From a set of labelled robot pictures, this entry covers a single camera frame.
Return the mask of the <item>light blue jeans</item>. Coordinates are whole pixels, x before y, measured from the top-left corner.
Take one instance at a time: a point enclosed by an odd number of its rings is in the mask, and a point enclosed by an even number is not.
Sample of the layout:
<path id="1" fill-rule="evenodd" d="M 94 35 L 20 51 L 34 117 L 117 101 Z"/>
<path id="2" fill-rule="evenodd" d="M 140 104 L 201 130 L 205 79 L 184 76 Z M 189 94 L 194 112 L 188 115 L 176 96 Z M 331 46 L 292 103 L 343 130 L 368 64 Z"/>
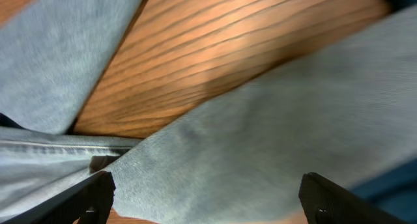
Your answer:
<path id="1" fill-rule="evenodd" d="M 147 139 L 70 135 L 142 0 L 39 0 L 1 30 L 1 222 L 101 171 L 159 223 L 304 222 L 302 176 L 351 190 L 416 160 L 416 4 Z"/>

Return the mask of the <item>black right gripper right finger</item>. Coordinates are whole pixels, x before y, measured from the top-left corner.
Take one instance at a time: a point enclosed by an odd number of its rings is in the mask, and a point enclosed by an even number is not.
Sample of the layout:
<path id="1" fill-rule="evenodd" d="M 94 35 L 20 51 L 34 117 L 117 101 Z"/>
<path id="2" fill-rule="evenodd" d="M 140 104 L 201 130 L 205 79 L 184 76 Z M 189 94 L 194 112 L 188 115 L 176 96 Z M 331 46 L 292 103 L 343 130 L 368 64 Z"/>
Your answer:
<path id="1" fill-rule="evenodd" d="M 298 198 L 308 224 L 406 224 L 317 173 L 303 175 Z"/>

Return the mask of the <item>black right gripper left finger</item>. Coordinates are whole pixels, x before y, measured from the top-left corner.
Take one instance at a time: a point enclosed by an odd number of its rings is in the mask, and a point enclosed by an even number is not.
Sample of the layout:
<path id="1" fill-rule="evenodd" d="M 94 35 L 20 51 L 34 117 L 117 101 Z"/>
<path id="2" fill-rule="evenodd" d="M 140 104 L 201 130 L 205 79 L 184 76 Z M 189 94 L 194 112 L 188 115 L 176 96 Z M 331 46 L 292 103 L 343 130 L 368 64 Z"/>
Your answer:
<path id="1" fill-rule="evenodd" d="M 3 224 L 106 224 L 115 189 L 101 171 Z"/>

